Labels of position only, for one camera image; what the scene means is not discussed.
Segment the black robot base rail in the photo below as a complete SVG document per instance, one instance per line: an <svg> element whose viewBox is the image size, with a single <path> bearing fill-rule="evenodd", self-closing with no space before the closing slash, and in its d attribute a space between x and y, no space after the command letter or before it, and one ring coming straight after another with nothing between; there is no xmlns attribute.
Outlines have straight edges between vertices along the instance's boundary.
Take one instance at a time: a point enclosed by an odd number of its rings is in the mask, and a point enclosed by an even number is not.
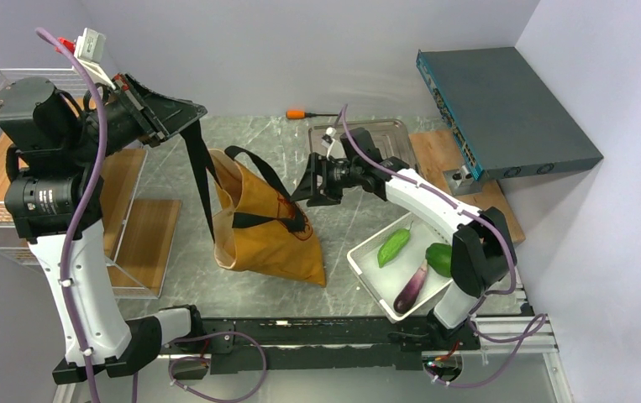
<svg viewBox="0 0 641 403"><path fill-rule="evenodd" d="M170 342L161 350L183 378L202 358L210 374L252 370L358 369L389 367L422 370L441 379L459 377L465 359L488 364L492 354L554 353L558 346L549 322L527 316L478 317L450 336L438 334L426 317L393 324L383 317L295 319L208 319L205 340Z"/></svg>

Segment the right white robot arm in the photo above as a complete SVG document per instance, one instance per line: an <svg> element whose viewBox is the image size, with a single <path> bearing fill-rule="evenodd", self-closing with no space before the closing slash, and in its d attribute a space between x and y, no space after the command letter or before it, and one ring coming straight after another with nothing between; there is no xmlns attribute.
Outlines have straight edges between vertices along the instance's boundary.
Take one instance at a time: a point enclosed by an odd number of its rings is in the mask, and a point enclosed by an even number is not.
<svg viewBox="0 0 641 403"><path fill-rule="evenodd" d="M517 263L502 212L459 201L424 180L406 161L384 156L368 130L329 129L292 194L308 207L338 205L361 188L406 210L352 248L349 267L393 323L430 301L427 337L447 348L479 300Z"/></svg>

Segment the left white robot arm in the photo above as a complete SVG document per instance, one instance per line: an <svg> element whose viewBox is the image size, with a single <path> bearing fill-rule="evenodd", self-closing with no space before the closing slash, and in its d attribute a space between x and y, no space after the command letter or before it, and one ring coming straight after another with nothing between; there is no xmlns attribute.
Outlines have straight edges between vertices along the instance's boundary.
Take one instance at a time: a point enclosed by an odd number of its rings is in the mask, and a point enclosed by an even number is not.
<svg viewBox="0 0 641 403"><path fill-rule="evenodd" d="M9 187L4 205L18 236L45 272L66 336L58 385L137 373L174 343L183 352L205 341L199 310L166 308L126 320L103 245L100 196L104 160L134 141L150 147L181 135L200 142L206 108L151 91L129 74L93 85L82 102L42 76L0 91L0 129Z"/></svg>

